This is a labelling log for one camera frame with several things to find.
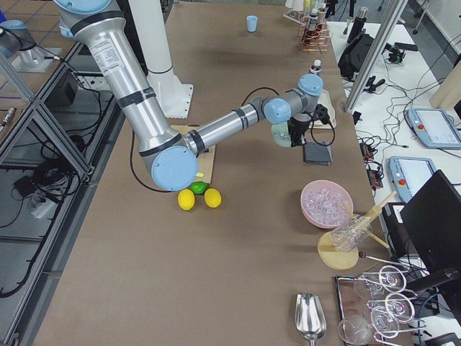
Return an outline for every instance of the white table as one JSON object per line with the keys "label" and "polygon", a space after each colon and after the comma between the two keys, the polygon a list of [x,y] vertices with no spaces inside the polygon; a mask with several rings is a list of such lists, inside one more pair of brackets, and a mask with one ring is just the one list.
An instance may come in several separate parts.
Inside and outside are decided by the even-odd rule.
{"label": "white table", "polygon": [[[329,22],[328,25],[331,29],[331,42],[334,47],[336,60],[339,61],[341,54],[347,45],[346,39],[348,35],[343,35],[342,33],[346,24],[343,22]],[[366,32],[372,37],[376,35],[379,27],[379,24],[368,23],[365,25]],[[407,33],[403,25],[395,26],[395,29],[390,35],[388,42],[390,44],[393,44],[394,42],[413,44],[411,36]],[[429,67],[426,64],[426,61],[423,59],[419,52],[406,51],[406,56],[403,59],[403,63],[400,65],[390,63],[385,64],[383,58],[378,58],[377,63],[372,70],[372,76],[376,76],[375,83],[384,78],[386,83],[390,84],[391,81],[405,89],[413,89],[417,87],[421,76],[424,72],[428,71],[428,69]],[[422,94],[420,97],[414,100],[413,107],[432,108],[429,99],[435,93],[438,86],[434,75],[430,71],[423,77],[419,83],[419,87],[425,87],[428,85],[435,87],[433,89],[428,87],[425,89],[408,92],[408,95],[414,97],[416,92],[420,94],[423,91],[430,89],[428,92]],[[345,88],[350,88],[352,83],[345,82],[344,86]],[[366,131],[368,133],[372,133],[373,135],[378,135],[385,138],[386,135],[384,124],[392,124],[396,122],[395,119],[389,118],[390,116],[386,112],[386,107],[392,105],[392,97],[402,97],[403,93],[394,88],[386,87],[385,85],[380,86],[376,92],[378,94],[369,94],[366,92],[362,93],[362,96],[360,97],[357,106],[354,109],[362,113],[362,121],[359,121],[356,125],[357,135],[360,137],[369,136],[365,132],[360,132]],[[406,104],[409,101],[410,99],[408,98],[395,99],[394,104]],[[395,138],[398,145],[407,145],[409,147],[401,148],[398,146],[391,146],[385,149],[384,153],[382,150],[388,145],[382,144],[378,147],[379,151],[375,156],[375,160],[383,163],[385,177],[382,181],[384,185],[383,188],[376,191],[375,200],[377,202],[382,201],[387,195],[389,195],[391,190],[394,189],[392,176],[390,175],[387,163],[387,158],[390,156],[415,156],[430,158],[434,162],[435,167],[437,169],[441,169],[452,183],[461,183],[461,159],[453,157],[437,149],[428,149],[424,147],[405,123],[403,114],[401,113],[403,108],[404,105],[394,108],[393,114],[398,114],[398,119],[402,122],[398,132],[395,135]],[[455,124],[460,123],[460,120],[454,110],[447,110],[447,112],[455,119]],[[461,156],[461,151],[450,152]],[[461,192],[461,187],[458,186],[457,190]],[[393,200],[399,201],[400,198],[395,196]]]}

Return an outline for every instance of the copper wire rack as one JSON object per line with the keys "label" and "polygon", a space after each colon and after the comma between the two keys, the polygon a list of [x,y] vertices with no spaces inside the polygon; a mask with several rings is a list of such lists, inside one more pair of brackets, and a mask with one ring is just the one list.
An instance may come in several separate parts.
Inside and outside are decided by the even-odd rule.
{"label": "copper wire rack", "polygon": [[330,47],[330,27],[326,22],[318,23],[314,29],[308,29],[306,22],[308,17],[301,19],[298,36],[303,50],[306,51],[326,51]]}

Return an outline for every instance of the pink bowl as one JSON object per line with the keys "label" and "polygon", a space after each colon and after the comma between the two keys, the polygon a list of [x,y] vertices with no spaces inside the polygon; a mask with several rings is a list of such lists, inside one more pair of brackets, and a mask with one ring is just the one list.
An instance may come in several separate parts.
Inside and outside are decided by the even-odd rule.
{"label": "pink bowl", "polygon": [[[318,197],[320,200],[319,209],[324,210],[320,215],[314,215],[312,211],[308,210],[308,204],[313,203],[311,198],[316,192],[317,195],[320,195]],[[344,203],[350,207],[350,210],[354,210],[354,204],[349,193],[342,186],[329,180],[316,180],[304,186],[300,202],[301,211],[305,218],[321,229],[334,229],[349,217]],[[330,221],[325,220],[326,214],[331,211],[333,211],[333,216],[331,216]]]}

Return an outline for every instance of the blue joint cap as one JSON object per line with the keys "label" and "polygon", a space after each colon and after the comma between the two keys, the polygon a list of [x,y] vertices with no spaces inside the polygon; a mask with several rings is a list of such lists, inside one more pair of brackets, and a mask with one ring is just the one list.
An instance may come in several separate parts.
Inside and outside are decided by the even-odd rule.
{"label": "blue joint cap", "polygon": [[67,38],[73,38],[72,31],[68,27],[59,26],[59,30],[61,31],[61,35]]}
{"label": "blue joint cap", "polygon": [[80,15],[92,15],[103,11],[112,0],[53,0],[61,9]]}
{"label": "blue joint cap", "polygon": [[13,56],[13,52],[11,52],[9,49],[6,49],[5,47],[2,47],[1,45],[0,54],[2,54],[7,59],[10,59]]}
{"label": "blue joint cap", "polygon": [[15,19],[2,22],[0,27],[4,27],[5,29],[8,29],[8,30],[27,29],[26,25],[23,22],[21,22],[20,20],[15,20]]}
{"label": "blue joint cap", "polygon": [[264,115],[274,125],[283,123],[291,117],[290,104],[279,97],[271,99],[264,106]]}
{"label": "blue joint cap", "polygon": [[323,80],[316,74],[305,74],[300,78],[297,86],[302,92],[310,96],[320,96],[323,89]]}
{"label": "blue joint cap", "polygon": [[153,160],[151,175],[162,189],[180,191],[194,182],[199,162],[194,153],[185,146],[170,146]]}

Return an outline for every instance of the brown tabletop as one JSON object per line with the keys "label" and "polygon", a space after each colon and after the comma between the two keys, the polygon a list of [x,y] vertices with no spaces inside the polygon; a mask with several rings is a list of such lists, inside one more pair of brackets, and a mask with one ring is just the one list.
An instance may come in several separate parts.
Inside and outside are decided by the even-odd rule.
{"label": "brown tabletop", "polygon": [[[372,193],[352,118],[341,111],[334,54],[301,51],[285,10],[174,5],[167,23],[174,70],[195,90],[189,118],[173,123],[224,115],[260,86],[296,87],[321,58],[338,122],[333,164],[303,163],[302,149],[277,146],[262,122],[217,145],[212,186],[223,204],[210,209],[198,197],[184,212],[177,193],[150,192],[133,179],[125,125],[35,345],[304,345],[294,324],[300,291],[321,298],[328,329],[318,344],[340,345],[334,276],[356,275],[370,262],[348,272],[322,263],[316,244],[323,231],[303,217],[300,191],[333,180],[358,213],[372,206]],[[259,17],[254,34],[246,31],[248,14]],[[135,169],[148,181],[139,158]],[[362,248],[385,253],[371,241]]]}

